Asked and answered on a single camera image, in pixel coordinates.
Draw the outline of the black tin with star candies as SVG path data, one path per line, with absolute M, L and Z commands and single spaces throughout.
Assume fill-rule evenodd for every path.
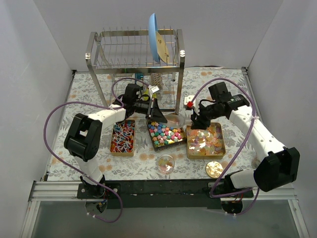
M 156 152 L 187 142 L 187 136 L 183 128 L 168 127 L 161 122 L 148 120 L 147 129 Z

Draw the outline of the gold tin with popsicle candies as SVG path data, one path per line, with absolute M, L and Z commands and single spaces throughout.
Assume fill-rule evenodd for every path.
M 221 159 L 226 154 L 221 125 L 212 122 L 205 129 L 186 127 L 187 158 L 190 160 Z

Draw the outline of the gold tin with lollipops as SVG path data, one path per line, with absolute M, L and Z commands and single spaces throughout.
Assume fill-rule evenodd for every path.
M 134 156 L 135 121 L 125 120 L 113 126 L 110 153 L 113 156 Z

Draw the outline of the clear plastic jar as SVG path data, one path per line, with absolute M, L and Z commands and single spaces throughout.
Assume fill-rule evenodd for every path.
M 175 160 L 171 155 L 162 155 L 157 159 L 158 171 L 162 174 L 170 174 L 174 171 Z

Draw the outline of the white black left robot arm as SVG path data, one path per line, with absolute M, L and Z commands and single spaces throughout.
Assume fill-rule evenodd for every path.
M 125 92 L 118 96 L 107 108 L 93 114 L 77 114 L 70 126 L 64 141 L 64 147 L 78 163 L 83 172 L 81 181 L 84 188 L 94 198 L 105 194 L 105 176 L 95 158 L 104 128 L 115 125 L 129 118 L 134 113 L 144 114 L 147 119 L 167 122 L 153 94 L 159 91 L 158 86 L 148 85 L 148 93 L 141 94 L 141 86 L 127 84 Z

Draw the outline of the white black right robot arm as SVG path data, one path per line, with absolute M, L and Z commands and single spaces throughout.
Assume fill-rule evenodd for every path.
M 192 98 L 184 105 L 192 110 L 192 129 L 207 129 L 211 120 L 226 117 L 245 135 L 241 147 L 247 142 L 255 150 L 260 164 L 254 170 L 240 170 L 230 174 L 222 172 L 210 190 L 212 198 L 235 197 L 257 188 L 264 192 L 293 183 L 297 179 L 299 151 L 288 148 L 277 140 L 256 117 L 255 104 L 246 93 L 232 95 L 226 87 L 227 79 L 212 85 L 207 82 L 213 99 L 208 106 Z

